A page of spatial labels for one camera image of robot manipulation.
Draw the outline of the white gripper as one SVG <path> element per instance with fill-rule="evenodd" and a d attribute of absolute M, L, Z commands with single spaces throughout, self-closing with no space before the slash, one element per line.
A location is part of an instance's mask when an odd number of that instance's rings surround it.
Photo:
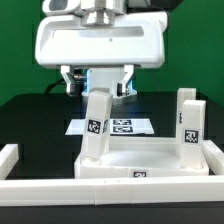
<path fill-rule="evenodd" d="M 158 68 L 165 61 L 165 12 L 134 13 L 115 18 L 112 26 L 83 27 L 74 15 L 47 17 L 37 31 L 35 58 L 46 67 L 61 66 L 66 93 L 75 95 L 75 67 L 124 66 L 117 96 L 128 96 L 134 66 Z"/>

